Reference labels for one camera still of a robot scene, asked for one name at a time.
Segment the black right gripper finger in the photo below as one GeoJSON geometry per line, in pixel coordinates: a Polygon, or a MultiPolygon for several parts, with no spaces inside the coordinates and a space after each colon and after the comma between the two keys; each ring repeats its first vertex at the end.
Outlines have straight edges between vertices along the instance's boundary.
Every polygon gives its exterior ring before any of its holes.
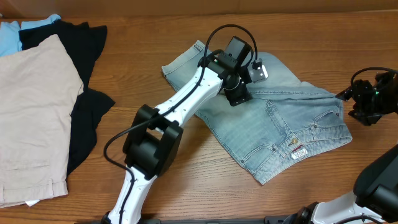
{"type": "Polygon", "coordinates": [[[351,87],[348,87],[347,89],[338,93],[335,97],[342,101],[348,101],[349,99],[352,98],[352,95],[353,95],[353,90],[351,87]]]}
{"type": "Polygon", "coordinates": [[[381,114],[364,114],[357,111],[350,111],[348,115],[365,126],[376,124],[382,118],[381,114]]]}

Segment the light blue denim shorts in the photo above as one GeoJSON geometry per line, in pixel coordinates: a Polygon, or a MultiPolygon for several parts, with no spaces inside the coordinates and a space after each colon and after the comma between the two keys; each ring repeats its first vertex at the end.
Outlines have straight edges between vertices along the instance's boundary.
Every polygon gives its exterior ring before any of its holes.
{"type": "Polygon", "coordinates": [[[230,156],[265,184],[290,166],[352,141],[343,103],[301,82],[277,57],[261,52],[269,74],[250,83],[252,99],[231,106],[220,93],[196,112],[230,156]]]}

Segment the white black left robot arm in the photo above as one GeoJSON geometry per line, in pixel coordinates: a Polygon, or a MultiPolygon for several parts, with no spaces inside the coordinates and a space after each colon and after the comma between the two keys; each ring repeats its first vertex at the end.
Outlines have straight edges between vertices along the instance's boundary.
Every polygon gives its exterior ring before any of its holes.
{"type": "Polygon", "coordinates": [[[126,175],[114,208],[101,223],[139,223],[152,184],[177,155],[185,123],[222,90],[231,106],[247,101],[246,84],[252,81],[248,68],[257,58],[255,44],[234,36],[224,50],[204,52],[195,73],[174,96],[154,108],[139,108],[132,126],[112,137],[127,136],[124,163],[113,163],[126,175]]]}

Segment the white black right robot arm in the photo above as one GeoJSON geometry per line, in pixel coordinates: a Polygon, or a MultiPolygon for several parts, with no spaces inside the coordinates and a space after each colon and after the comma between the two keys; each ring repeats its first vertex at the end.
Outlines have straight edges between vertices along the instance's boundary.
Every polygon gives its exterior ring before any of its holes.
{"type": "MultiPolygon", "coordinates": [[[[337,94],[354,100],[349,115],[365,126],[397,112],[397,70],[377,67],[375,84],[351,77],[350,86],[337,94]]],[[[329,202],[314,202],[276,223],[393,223],[397,221],[397,147],[368,165],[351,192],[329,202]]]]}

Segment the black garment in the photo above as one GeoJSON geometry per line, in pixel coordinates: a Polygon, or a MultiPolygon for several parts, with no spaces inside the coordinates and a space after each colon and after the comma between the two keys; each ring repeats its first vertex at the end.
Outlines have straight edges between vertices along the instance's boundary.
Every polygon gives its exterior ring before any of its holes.
{"type": "Polygon", "coordinates": [[[22,49],[38,46],[51,35],[58,35],[83,81],[83,93],[78,96],[71,117],[67,175],[70,175],[89,156],[97,143],[96,129],[103,117],[115,104],[108,95],[89,88],[95,62],[104,49],[107,27],[91,27],[83,22],[74,25],[57,20],[52,24],[19,32],[22,49]]]}

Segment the beige shorts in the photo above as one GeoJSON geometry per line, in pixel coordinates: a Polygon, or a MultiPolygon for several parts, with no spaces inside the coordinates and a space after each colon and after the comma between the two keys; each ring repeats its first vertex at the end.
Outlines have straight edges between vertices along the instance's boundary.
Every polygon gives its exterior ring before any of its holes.
{"type": "Polygon", "coordinates": [[[1,207],[68,193],[71,113],[83,82],[57,35],[1,57],[1,207]]]}

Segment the light blue shirt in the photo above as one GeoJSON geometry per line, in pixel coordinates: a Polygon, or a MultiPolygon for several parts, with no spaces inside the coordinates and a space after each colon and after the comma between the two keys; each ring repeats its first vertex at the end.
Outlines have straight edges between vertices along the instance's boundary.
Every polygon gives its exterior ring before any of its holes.
{"type": "Polygon", "coordinates": [[[33,29],[41,26],[46,26],[60,20],[61,17],[58,14],[52,14],[46,19],[39,21],[23,21],[18,23],[13,22],[1,22],[1,56],[12,55],[22,50],[22,42],[19,38],[19,31],[26,29],[33,29]]]}

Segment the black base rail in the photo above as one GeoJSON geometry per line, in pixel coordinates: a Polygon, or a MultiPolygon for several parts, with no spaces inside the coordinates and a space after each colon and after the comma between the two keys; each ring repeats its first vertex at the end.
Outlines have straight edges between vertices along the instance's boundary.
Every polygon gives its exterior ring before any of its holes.
{"type": "Polygon", "coordinates": [[[140,220],[138,224],[283,224],[288,216],[268,216],[255,219],[219,219],[219,220],[140,220]]]}

